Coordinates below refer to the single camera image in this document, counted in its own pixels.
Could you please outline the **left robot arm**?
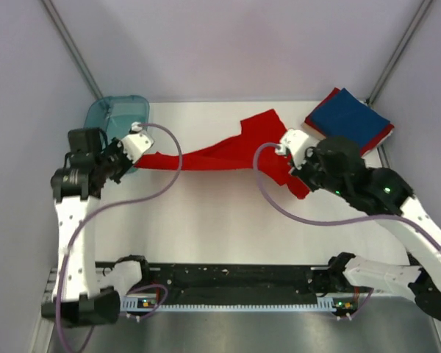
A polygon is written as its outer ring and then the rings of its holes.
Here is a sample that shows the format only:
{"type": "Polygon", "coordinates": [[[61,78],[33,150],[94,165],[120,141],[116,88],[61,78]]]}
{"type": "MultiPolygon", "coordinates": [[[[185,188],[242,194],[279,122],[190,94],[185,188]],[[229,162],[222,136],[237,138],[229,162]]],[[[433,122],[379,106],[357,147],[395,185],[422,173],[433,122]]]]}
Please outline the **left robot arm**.
{"type": "Polygon", "coordinates": [[[151,272],[144,257],[129,255],[117,261],[115,274],[99,282],[96,273],[96,214],[106,181],[122,176],[153,146],[153,139],[138,122],[121,139],[109,140],[100,128],[68,132],[69,152],[51,178],[59,228],[56,281],[41,315],[65,328],[114,324],[121,298],[130,288],[147,290],[151,272]]]}

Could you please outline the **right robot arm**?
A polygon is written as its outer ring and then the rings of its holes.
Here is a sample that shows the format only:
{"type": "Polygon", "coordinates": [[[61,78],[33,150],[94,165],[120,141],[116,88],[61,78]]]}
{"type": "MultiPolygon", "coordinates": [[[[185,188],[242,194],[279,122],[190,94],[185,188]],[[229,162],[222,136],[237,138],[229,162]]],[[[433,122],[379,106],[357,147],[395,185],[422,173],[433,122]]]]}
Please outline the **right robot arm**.
{"type": "Polygon", "coordinates": [[[394,170],[366,164],[358,145],[343,136],[315,140],[290,130],[279,153],[290,157],[292,176],[310,191],[327,190],[362,212],[351,223],[375,221],[415,259],[414,265],[388,265],[355,254],[340,254],[328,273],[338,291],[350,286],[383,290],[415,303],[441,321],[441,229],[413,188],[394,170]]]}

